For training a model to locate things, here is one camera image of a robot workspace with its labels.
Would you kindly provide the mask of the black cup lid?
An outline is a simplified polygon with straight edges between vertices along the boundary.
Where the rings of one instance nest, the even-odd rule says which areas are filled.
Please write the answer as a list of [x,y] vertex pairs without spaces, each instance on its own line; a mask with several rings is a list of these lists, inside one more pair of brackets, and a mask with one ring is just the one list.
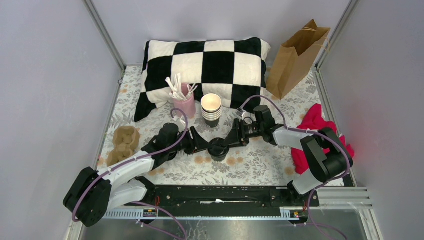
[[223,138],[217,137],[210,141],[207,151],[214,161],[222,162],[229,153],[229,147],[224,145]]

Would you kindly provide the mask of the brown cardboard cup carrier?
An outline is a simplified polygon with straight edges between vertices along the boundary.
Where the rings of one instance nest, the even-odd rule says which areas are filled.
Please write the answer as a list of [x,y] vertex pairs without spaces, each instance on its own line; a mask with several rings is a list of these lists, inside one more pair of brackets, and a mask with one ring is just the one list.
[[107,158],[107,166],[110,167],[135,154],[136,148],[139,146],[140,133],[133,126],[120,126],[113,134],[113,150]]

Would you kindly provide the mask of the brown paper bag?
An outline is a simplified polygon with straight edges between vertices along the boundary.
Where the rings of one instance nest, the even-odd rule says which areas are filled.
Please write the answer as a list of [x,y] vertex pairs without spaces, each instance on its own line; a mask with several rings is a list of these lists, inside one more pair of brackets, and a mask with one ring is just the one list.
[[325,42],[330,31],[312,19],[280,45],[266,80],[266,89],[273,96],[281,100],[309,74],[320,51],[328,50]]

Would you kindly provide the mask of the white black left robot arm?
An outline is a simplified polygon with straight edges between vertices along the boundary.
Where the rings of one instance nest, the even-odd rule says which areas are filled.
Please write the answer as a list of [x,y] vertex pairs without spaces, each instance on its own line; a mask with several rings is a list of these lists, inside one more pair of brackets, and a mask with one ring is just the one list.
[[142,175],[173,160],[180,151],[191,155],[210,147],[193,126],[180,131],[176,124],[166,123],[135,155],[104,170],[84,168],[63,205],[72,213],[74,222],[86,227],[95,225],[106,212],[132,202],[155,205],[156,186]]

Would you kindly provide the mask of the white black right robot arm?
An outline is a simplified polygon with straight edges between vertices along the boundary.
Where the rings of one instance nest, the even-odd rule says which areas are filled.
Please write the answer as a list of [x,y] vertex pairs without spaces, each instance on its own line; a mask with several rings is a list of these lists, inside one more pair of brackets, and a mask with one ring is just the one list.
[[217,144],[217,149],[223,152],[230,148],[244,147],[251,138],[261,137],[273,146],[301,150],[308,169],[287,185],[289,190],[286,198],[291,205],[301,205],[310,191],[347,173],[353,166],[351,154],[330,127],[313,131],[277,124],[266,105],[255,107],[254,115],[255,120],[250,124],[236,119],[228,136]]

